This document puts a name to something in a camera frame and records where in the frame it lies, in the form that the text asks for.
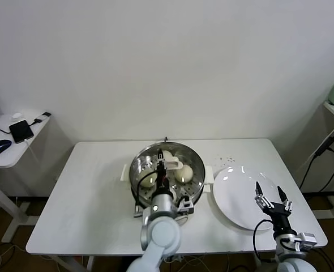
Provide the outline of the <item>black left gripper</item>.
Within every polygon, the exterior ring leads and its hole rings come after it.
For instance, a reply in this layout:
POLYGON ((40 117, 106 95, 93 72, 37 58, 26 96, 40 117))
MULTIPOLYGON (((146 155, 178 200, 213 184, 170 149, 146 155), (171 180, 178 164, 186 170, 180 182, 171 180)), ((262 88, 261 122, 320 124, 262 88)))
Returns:
POLYGON ((158 162, 156 167, 157 178, 155 181, 156 184, 155 195, 170 194, 169 180, 166 176, 166 162, 164 160, 164 154, 162 150, 158 150, 157 160, 158 162))

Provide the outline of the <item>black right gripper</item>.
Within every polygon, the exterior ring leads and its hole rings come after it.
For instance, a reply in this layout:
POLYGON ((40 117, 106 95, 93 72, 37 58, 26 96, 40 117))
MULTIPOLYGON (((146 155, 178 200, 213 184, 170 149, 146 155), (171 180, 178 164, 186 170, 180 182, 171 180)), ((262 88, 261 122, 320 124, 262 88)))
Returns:
POLYGON ((285 234, 294 234, 294 230, 291 228, 288 217, 292 212, 292 202, 288 200, 285 192, 280 186, 277 187, 279 197, 282 201, 282 204, 270 202, 263 195, 263 191, 258 182, 256 182, 255 189, 255 202, 260 207, 261 210, 264 210, 264 213, 270 216, 273 224, 273 236, 278 237, 285 234))

